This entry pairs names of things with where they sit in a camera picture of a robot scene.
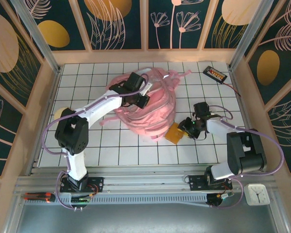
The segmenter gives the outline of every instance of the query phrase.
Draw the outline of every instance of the yellow block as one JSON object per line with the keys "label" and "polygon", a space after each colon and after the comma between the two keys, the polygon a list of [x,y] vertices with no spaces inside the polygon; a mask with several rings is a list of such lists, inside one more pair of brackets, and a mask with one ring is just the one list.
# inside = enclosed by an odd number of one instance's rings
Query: yellow block
{"label": "yellow block", "polygon": [[185,134],[184,131],[178,129],[179,124],[178,123],[173,123],[172,126],[169,128],[168,132],[165,135],[165,138],[174,143],[177,144],[178,141],[183,137]]}

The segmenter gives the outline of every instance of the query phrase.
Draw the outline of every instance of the white clock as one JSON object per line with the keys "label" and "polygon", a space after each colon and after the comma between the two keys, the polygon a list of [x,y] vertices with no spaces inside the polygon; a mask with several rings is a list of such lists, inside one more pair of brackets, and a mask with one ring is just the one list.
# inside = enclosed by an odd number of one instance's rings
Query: white clock
{"label": "white clock", "polygon": [[271,203],[266,187],[261,183],[248,184],[243,190],[248,205],[268,205]]}

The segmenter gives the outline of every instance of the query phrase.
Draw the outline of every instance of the grid tile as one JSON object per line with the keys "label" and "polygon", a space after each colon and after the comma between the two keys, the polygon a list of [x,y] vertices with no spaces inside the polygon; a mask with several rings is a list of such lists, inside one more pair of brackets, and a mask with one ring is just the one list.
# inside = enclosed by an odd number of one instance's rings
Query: grid tile
{"label": "grid tile", "polygon": [[65,74],[77,74],[79,70],[79,64],[66,64],[64,66],[63,75]]}
{"label": "grid tile", "polygon": [[120,131],[119,130],[103,130],[101,135],[102,147],[116,147],[119,145]]}
{"label": "grid tile", "polygon": [[[234,91],[202,74],[208,65],[214,66],[212,64],[219,67],[220,71],[226,70],[225,64],[212,62],[67,64],[57,90],[50,121],[53,120],[56,110],[62,107],[78,109],[99,98],[106,92],[105,86],[123,72],[154,65],[165,70],[174,69],[179,73],[188,69],[193,72],[182,78],[180,86],[176,88],[176,123],[186,117],[193,118],[193,105],[206,100],[209,105],[224,106],[231,110],[234,119],[230,122],[242,127],[244,123]],[[231,84],[229,75],[225,83]],[[221,108],[210,109],[220,115],[225,114]],[[113,116],[114,112],[110,112],[104,118]],[[84,151],[86,166],[177,165],[218,163],[226,160],[226,139],[210,133],[205,140],[204,134],[201,133],[199,140],[184,136],[177,145],[165,138],[157,143],[149,136],[136,135],[119,120],[109,121],[102,127],[99,124],[102,119],[90,128],[89,144]],[[53,125],[46,137],[46,144],[52,151],[60,151],[54,138],[56,127],[57,125]],[[46,151],[41,150],[38,166],[65,167],[66,159],[63,156],[48,155]]]}
{"label": "grid tile", "polygon": [[187,85],[189,98],[203,98],[204,92],[202,85]]}
{"label": "grid tile", "polygon": [[188,113],[190,106],[187,98],[176,99],[176,112],[177,113]]}
{"label": "grid tile", "polygon": [[217,163],[214,145],[200,145],[196,147],[198,162],[200,164]]}
{"label": "grid tile", "polygon": [[73,99],[74,100],[87,100],[89,87],[76,87],[74,88]]}
{"label": "grid tile", "polygon": [[93,74],[94,64],[80,64],[78,74]]}
{"label": "grid tile", "polygon": [[223,107],[230,111],[240,111],[236,98],[222,98]]}
{"label": "grid tile", "polygon": [[75,86],[91,86],[92,76],[91,74],[78,75]]}
{"label": "grid tile", "polygon": [[185,76],[185,81],[187,85],[202,84],[199,73],[188,74],[187,76]]}
{"label": "grid tile", "polygon": [[197,164],[197,153],[195,146],[177,146],[179,164]]}
{"label": "grid tile", "polygon": [[109,63],[95,63],[93,74],[107,74]]}
{"label": "grid tile", "polygon": [[118,165],[119,147],[101,147],[99,156],[99,166]]}
{"label": "grid tile", "polygon": [[159,164],[177,164],[178,153],[176,146],[159,147]]}
{"label": "grid tile", "polygon": [[85,166],[98,166],[100,148],[87,147],[84,150]]}
{"label": "grid tile", "polygon": [[157,147],[139,147],[139,165],[158,164]]}
{"label": "grid tile", "polygon": [[74,87],[76,79],[76,75],[63,75],[59,87]]}
{"label": "grid tile", "polygon": [[56,100],[72,100],[74,87],[60,87]]}
{"label": "grid tile", "polygon": [[109,74],[123,74],[123,63],[109,63]]}
{"label": "grid tile", "polygon": [[184,71],[191,70],[193,73],[199,72],[197,62],[183,62]]}
{"label": "grid tile", "polygon": [[218,85],[203,85],[205,97],[220,97]]}
{"label": "grid tile", "polygon": [[131,130],[121,130],[120,132],[121,147],[137,147],[138,135]]}
{"label": "grid tile", "polygon": [[138,165],[138,147],[120,147],[119,165]]}

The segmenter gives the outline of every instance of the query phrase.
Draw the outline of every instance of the robotic arm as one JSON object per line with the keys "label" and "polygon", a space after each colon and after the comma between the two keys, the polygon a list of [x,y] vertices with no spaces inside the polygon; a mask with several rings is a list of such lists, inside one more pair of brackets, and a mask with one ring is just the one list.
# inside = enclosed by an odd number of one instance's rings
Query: robotic arm
{"label": "robotic arm", "polygon": [[67,153],[67,162],[70,164],[68,181],[74,190],[82,191],[87,185],[88,172],[84,163],[84,150],[88,144],[89,128],[108,112],[120,106],[135,104],[144,108],[149,101],[146,91],[150,84],[139,74],[131,73],[127,81],[111,86],[103,96],[92,103],[75,111],[65,109],[62,112],[61,117],[64,117],[84,110],[77,116],[59,121],[55,133],[62,150]]}
{"label": "robotic arm", "polygon": [[227,161],[206,168],[205,180],[209,188],[231,176],[266,168],[260,136],[227,126],[221,121],[221,116],[211,114],[206,102],[195,104],[193,115],[196,120],[187,117],[179,124],[179,128],[190,138],[196,140],[205,131],[220,137],[227,144]]}

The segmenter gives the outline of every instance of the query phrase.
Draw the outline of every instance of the dark green wallpaper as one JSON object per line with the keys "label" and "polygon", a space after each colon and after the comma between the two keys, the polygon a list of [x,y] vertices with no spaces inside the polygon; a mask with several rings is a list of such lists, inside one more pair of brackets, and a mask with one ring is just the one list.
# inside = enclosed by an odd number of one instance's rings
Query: dark green wallpaper
{"label": "dark green wallpaper", "polygon": [[274,8],[276,7],[277,3],[278,3],[279,0],[274,0],[273,1],[273,4],[269,10],[269,12],[267,13],[266,17],[264,18],[259,30],[257,31],[257,33],[255,34],[255,36],[253,37],[251,43],[249,44],[246,52],[244,53],[245,56],[247,56],[248,52],[251,50],[252,46],[254,45],[255,41],[256,41],[256,38],[258,37],[258,35],[260,34],[260,32],[262,31],[264,25],[266,24],[267,20],[269,19],[269,17],[271,16]]}
{"label": "dark green wallpaper", "polygon": [[182,1],[181,5],[174,6],[171,1],[149,0],[149,49],[171,48],[171,30],[173,49],[197,48],[210,0],[190,2],[192,3],[185,4],[185,1]]}
{"label": "dark green wallpaper", "polygon": [[291,79],[291,0],[285,2],[248,63],[264,103]]}
{"label": "dark green wallpaper", "polygon": [[93,50],[141,49],[139,0],[78,3]]}
{"label": "dark green wallpaper", "polygon": [[25,0],[51,50],[85,50],[68,0]]}
{"label": "dark green wallpaper", "polygon": [[40,66],[0,4],[0,84],[26,106]]}
{"label": "dark green wallpaper", "polygon": [[291,172],[291,91],[268,112],[268,115]]}
{"label": "dark green wallpaper", "polygon": [[[243,12],[243,15],[252,16],[254,11],[256,10],[255,8],[250,8],[252,0],[239,0],[239,2],[241,4],[246,4],[247,6],[247,10]],[[219,0],[204,46],[205,49],[235,49],[238,46],[240,39],[242,38],[243,33],[248,26],[248,22],[247,24],[241,26],[231,25],[225,22],[222,16],[223,3],[224,0]],[[242,20],[242,16],[239,16],[237,8],[234,9],[232,7],[233,4],[229,4],[228,9],[230,10],[230,12],[226,13],[226,15],[228,14],[230,20],[235,22],[236,24],[237,21]]]}
{"label": "dark green wallpaper", "polygon": [[22,114],[0,95],[0,175],[10,153]]}

